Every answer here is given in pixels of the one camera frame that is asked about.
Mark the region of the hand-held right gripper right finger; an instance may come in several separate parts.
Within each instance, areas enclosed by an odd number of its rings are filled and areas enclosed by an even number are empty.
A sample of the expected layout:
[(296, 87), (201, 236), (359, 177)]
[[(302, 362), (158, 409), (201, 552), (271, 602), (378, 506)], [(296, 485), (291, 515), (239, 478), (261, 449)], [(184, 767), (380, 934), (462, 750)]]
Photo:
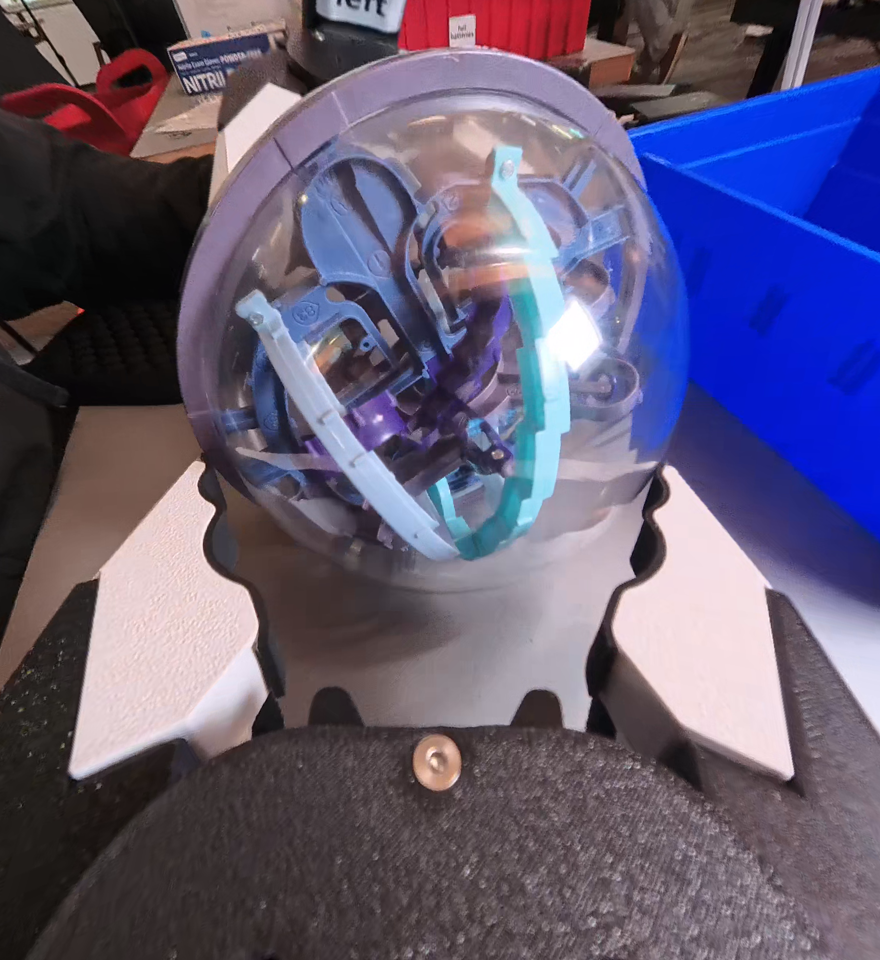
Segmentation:
[(672, 466), (649, 486), (630, 568), (589, 655), (615, 735), (649, 760), (700, 749), (789, 782), (769, 583)]

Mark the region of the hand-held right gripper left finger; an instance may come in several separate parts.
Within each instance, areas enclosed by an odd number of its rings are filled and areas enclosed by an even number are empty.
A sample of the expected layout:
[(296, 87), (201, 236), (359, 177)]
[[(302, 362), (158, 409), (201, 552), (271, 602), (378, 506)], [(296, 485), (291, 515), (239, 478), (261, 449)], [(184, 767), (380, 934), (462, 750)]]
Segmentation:
[(97, 578), (70, 776), (169, 743), (207, 761), (282, 722), (284, 671), (266, 608), (236, 575), (216, 472), (193, 462)]

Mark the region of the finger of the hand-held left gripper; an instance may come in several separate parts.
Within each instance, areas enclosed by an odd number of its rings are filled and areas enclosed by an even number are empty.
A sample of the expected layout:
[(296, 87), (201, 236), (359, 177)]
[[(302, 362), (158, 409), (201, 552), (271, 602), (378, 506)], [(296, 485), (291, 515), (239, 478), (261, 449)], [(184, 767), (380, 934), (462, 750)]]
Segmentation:
[(268, 82), (223, 126), (215, 141), (207, 197), (210, 206), (247, 153), (302, 99), (301, 93)]

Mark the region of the clear plastic maze ball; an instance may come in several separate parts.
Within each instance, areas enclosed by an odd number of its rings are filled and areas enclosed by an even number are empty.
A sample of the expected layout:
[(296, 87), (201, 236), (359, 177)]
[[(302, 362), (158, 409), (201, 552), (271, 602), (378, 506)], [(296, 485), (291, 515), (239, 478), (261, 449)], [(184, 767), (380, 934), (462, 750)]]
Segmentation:
[(689, 354), (614, 114), (482, 48), (303, 94), (208, 206), (178, 334), (206, 461), (305, 547), (434, 593), (594, 540), (661, 465)]

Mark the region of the blue white glove box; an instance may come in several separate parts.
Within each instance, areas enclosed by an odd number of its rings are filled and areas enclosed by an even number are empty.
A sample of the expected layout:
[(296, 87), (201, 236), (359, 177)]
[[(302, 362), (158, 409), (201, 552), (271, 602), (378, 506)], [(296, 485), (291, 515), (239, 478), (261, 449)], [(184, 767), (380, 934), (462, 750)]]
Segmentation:
[(166, 53), (183, 94), (204, 97), (221, 93), (231, 74), (275, 51), (284, 38), (282, 26), (265, 25), (188, 38), (167, 47)]

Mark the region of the red plastic bin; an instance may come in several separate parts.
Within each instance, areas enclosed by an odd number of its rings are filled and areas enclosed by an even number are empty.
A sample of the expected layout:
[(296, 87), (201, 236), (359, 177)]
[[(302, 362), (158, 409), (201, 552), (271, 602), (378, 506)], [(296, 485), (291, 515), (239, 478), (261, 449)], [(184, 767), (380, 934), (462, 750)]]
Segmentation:
[(404, 52), (484, 47), (546, 62), (583, 50), (590, 1), (407, 1)]

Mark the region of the black mesh cushion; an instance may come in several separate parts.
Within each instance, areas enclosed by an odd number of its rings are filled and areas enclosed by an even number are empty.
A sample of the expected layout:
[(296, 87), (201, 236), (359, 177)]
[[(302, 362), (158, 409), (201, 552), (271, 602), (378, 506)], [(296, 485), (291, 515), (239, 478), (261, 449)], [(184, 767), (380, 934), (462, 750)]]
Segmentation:
[(175, 299), (86, 309), (25, 371), (65, 391), (72, 406), (181, 405)]

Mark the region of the blue plastic bin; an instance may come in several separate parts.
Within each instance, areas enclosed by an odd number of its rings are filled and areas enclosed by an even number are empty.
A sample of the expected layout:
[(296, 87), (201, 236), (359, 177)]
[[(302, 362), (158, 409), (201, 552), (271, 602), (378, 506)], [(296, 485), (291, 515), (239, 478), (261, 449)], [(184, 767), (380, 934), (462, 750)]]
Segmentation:
[(880, 66), (629, 138), (691, 380), (880, 542)]

